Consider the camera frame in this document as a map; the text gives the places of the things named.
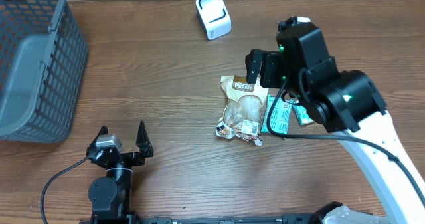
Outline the brown snack pouch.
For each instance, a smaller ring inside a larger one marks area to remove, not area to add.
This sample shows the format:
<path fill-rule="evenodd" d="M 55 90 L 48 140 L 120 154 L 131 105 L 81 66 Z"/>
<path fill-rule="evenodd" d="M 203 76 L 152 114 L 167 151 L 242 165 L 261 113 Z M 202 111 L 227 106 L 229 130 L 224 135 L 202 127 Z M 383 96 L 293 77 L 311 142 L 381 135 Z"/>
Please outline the brown snack pouch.
<path fill-rule="evenodd" d="M 223 76 L 220 87 L 227 97 L 227 104 L 216 125 L 216 135 L 227 140 L 237 137 L 261 146 L 260 111 L 268 89 L 260 85 L 259 78 L 251 84 L 241 76 Z"/>

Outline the teal snack bar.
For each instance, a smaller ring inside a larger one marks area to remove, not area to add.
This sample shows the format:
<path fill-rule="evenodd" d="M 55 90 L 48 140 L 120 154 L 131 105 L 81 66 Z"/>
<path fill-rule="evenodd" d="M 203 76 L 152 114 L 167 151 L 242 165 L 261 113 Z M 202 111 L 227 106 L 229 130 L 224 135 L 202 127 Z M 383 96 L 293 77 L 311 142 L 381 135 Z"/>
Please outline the teal snack bar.
<path fill-rule="evenodd" d="M 264 114 L 264 120 L 261 127 L 261 133 L 269 133 L 268 127 L 267 127 L 267 121 L 268 121 L 268 113 L 270 111 L 271 105 L 273 104 L 275 100 L 275 96 L 271 96 L 270 94 L 267 97 L 267 106 L 266 111 Z M 273 129 L 273 131 L 279 133 L 279 134 L 287 134 L 288 133 L 288 127 L 290 122 L 290 112 L 292 110 L 292 104 L 283 102 L 281 98 L 278 98 L 278 101 L 274 107 L 274 110 L 271 115 L 270 120 L 270 126 Z"/>

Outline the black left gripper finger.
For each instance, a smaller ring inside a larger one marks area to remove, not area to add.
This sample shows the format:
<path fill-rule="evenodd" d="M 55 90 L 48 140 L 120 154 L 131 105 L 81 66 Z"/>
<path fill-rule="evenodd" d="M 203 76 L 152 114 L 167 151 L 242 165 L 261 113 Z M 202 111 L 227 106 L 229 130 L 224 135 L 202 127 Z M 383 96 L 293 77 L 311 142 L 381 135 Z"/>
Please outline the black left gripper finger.
<path fill-rule="evenodd" d="M 139 128 L 137 131 L 137 138 L 136 138 L 135 144 L 145 158 L 153 157 L 154 155 L 153 146 L 151 145 L 151 142 L 147 135 L 145 123 L 143 121 L 139 123 Z"/>
<path fill-rule="evenodd" d="M 93 148 L 95 146 L 95 143 L 97 141 L 97 139 L 101 136 L 101 135 L 105 135 L 108 134 L 108 128 L 106 126 L 102 126 L 100 128 L 100 131 L 98 132 L 98 134 L 96 135 L 96 137 L 93 139 L 93 141 L 90 143 L 89 147 Z"/>

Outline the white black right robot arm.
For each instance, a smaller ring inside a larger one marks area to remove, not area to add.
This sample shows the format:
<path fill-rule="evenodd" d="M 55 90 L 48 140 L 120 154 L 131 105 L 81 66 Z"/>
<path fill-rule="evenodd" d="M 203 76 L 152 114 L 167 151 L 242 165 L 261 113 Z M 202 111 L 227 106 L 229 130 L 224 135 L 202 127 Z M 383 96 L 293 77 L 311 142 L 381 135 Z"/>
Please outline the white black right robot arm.
<path fill-rule="evenodd" d="M 278 24 L 278 49 L 246 56 L 246 80 L 297 98 L 324 126 L 324 140 L 337 140 L 356 161 L 385 211 L 375 217 L 333 202 L 311 223 L 423 223 L 424 179 L 396 133 L 386 102 L 360 70 L 340 71 L 319 27 L 307 17 Z"/>

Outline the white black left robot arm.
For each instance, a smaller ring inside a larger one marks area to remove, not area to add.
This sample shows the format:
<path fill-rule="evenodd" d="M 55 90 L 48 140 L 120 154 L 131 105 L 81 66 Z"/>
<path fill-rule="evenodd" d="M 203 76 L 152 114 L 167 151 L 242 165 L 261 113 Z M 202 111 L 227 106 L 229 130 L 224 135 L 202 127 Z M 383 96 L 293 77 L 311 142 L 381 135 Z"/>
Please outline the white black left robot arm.
<path fill-rule="evenodd" d="M 102 126 L 88 146 L 87 158 L 106 170 L 106 175 L 94 180 L 88 189 L 91 223 L 141 223 L 131 210 L 131 185 L 133 167 L 145 165 L 145 159 L 154 154 L 144 122 L 139 123 L 135 145 L 138 151 L 123 153 L 118 136 Z"/>

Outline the teal Kleenex tissue pack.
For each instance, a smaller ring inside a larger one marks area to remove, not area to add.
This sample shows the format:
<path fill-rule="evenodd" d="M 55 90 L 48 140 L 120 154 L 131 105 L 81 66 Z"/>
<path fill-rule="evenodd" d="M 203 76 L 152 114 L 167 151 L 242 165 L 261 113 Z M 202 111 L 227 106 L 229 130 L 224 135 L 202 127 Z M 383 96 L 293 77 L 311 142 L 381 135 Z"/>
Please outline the teal Kleenex tissue pack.
<path fill-rule="evenodd" d="M 309 117 L 307 110 L 300 105 L 298 101 L 292 100 L 292 104 L 300 126 L 314 123 L 314 121 Z"/>

